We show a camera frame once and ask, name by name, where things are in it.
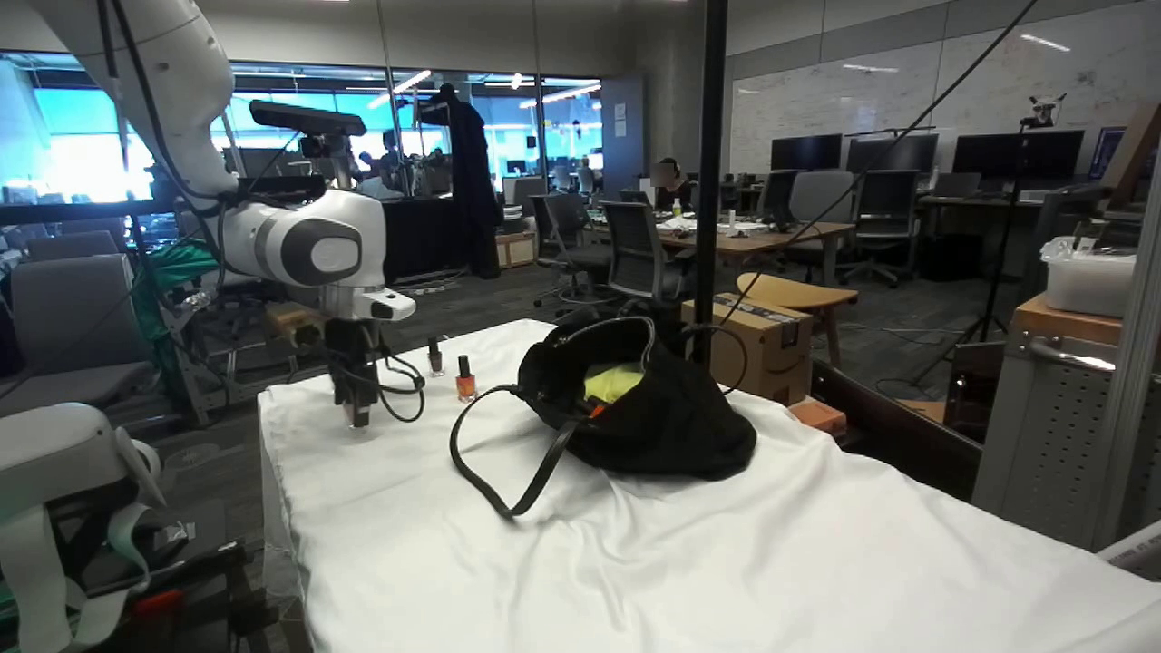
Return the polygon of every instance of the desk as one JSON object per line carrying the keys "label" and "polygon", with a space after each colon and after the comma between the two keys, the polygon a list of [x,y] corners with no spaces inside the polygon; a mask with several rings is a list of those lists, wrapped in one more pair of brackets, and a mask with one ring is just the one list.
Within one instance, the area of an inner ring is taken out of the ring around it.
{"label": "desk", "polygon": [[[471,356],[491,388],[543,334],[503,324],[444,361]],[[276,384],[263,396],[269,575],[279,558],[301,575],[304,627],[343,653],[1158,650],[1158,583],[851,457],[778,404],[730,404],[757,432],[743,476],[612,478],[562,457],[508,526],[449,465],[449,373],[430,379],[425,422],[374,410],[368,432],[327,379]],[[471,465],[508,501],[543,442],[514,401],[465,422]]]}
{"label": "desk", "polygon": [[[695,248],[697,245],[697,232],[674,232],[674,228],[658,228],[662,232],[662,245],[679,251],[679,248]],[[730,237],[730,225],[718,228],[718,257],[730,266],[730,270],[742,270],[755,257],[771,257],[791,245],[813,245],[820,240],[824,245],[824,284],[840,284],[840,245],[853,232],[851,220],[815,220],[813,228],[806,228],[803,237],[797,232],[774,232],[774,228],[761,228],[761,232],[737,232]]]}
{"label": "desk", "polygon": [[[1034,245],[1031,245],[1034,228],[1031,225],[1042,218],[1042,206],[1044,206],[1042,196],[1028,196],[1015,202],[1011,232],[1007,245],[1007,276],[1009,278],[1019,278],[1028,257],[1034,257]],[[923,218],[917,240],[934,240],[939,220],[947,220],[947,214],[973,214],[973,232],[982,225],[993,237],[993,245],[988,245],[982,254],[1002,251],[998,228],[1009,218],[1007,196],[923,196],[917,199],[917,218]]]}

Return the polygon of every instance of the ceiling light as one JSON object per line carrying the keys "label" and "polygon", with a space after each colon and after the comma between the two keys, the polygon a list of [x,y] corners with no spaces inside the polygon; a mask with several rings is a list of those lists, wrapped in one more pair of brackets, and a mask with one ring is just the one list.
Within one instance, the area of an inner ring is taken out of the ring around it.
{"label": "ceiling light", "polygon": [[560,90],[560,93],[543,93],[543,107],[554,107],[554,103],[566,103],[566,99],[583,99],[592,90],[604,90],[604,85],[583,85],[583,87],[575,87],[575,90]]}
{"label": "ceiling light", "polygon": [[860,67],[860,63],[851,63],[851,67],[841,67],[841,69],[851,69],[851,72],[869,72],[869,75],[895,75],[901,69],[894,69],[894,67]]}
{"label": "ceiling light", "polygon": [[[420,72],[408,75],[402,85],[397,85],[397,90],[392,90],[392,93],[408,93],[408,90],[414,90],[418,85],[425,85],[430,75],[432,75],[432,69],[420,69]],[[392,93],[379,93],[379,99],[370,103],[370,109],[390,107],[390,103],[392,103]]]}
{"label": "ceiling light", "polygon": [[1044,40],[1044,37],[1034,37],[1034,34],[1019,34],[1019,40],[1037,43],[1037,47],[1048,47],[1048,52],[1062,52],[1062,53],[1073,52],[1073,47],[1066,47],[1066,43],[1056,43],[1056,40]]}

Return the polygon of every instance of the window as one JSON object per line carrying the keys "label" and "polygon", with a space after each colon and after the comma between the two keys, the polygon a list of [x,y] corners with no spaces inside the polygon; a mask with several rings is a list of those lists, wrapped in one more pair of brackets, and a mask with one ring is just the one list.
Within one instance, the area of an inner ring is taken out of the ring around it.
{"label": "window", "polygon": [[524,72],[468,75],[471,107],[484,118],[487,164],[493,180],[537,172],[537,85]]}
{"label": "window", "polygon": [[552,188],[592,188],[604,166],[599,79],[543,79],[543,147]]}

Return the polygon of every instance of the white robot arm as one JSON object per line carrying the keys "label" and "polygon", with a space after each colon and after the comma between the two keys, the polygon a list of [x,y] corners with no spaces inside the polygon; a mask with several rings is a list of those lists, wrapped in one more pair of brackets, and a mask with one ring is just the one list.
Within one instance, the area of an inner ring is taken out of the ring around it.
{"label": "white robot arm", "polygon": [[195,214],[223,220],[229,270],[320,289],[333,401],[368,426],[379,404],[374,324],[414,317],[384,287],[390,228],[370,196],[327,188],[311,202],[251,202],[216,151],[212,122],[231,93],[229,58],[193,0],[32,0],[39,20],[116,103]]}

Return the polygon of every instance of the office chair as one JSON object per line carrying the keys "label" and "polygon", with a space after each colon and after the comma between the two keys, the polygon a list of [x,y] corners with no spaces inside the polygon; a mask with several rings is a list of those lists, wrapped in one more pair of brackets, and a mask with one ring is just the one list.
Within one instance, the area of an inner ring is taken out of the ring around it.
{"label": "office chair", "polygon": [[[803,220],[857,220],[857,173],[853,172],[797,172],[791,188],[791,218]],[[813,278],[815,270],[824,270],[824,245],[806,240],[789,248],[789,263],[806,270],[806,278]]]}
{"label": "office chair", "polygon": [[645,202],[607,202],[612,263],[611,289],[658,310],[679,304],[686,274],[663,254]]}
{"label": "office chair", "polygon": [[645,202],[607,202],[612,263],[607,310],[649,317],[658,338],[686,356],[681,300],[695,289],[695,257],[672,257],[662,248],[653,206]]}
{"label": "office chair", "polygon": [[583,245],[583,199],[582,196],[532,196],[537,218],[537,266],[570,276],[570,287],[554,300],[537,300],[537,310],[554,304],[554,311],[582,310],[594,300],[599,287],[611,278],[611,248]]}
{"label": "office chair", "polygon": [[779,232],[796,228],[791,191],[796,191],[796,172],[774,172],[767,178],[761,220],[778,225]]}
{"label": "office chair", "polygon": [[[857,251],[857,266],[841,270],[841,278],[887,278],[901,287],[913,276],[913,218],[917,178],[913,172],[869,172],[860,188],[857,232],[851,248]],[[905,254],[905,266],[878,263],[883,254]]]}
{"label": "office chair", "polygon": [[148,373],[124,254],[17,266],[11,321],[27,368],[0,380],[0,413],[108,405]]}

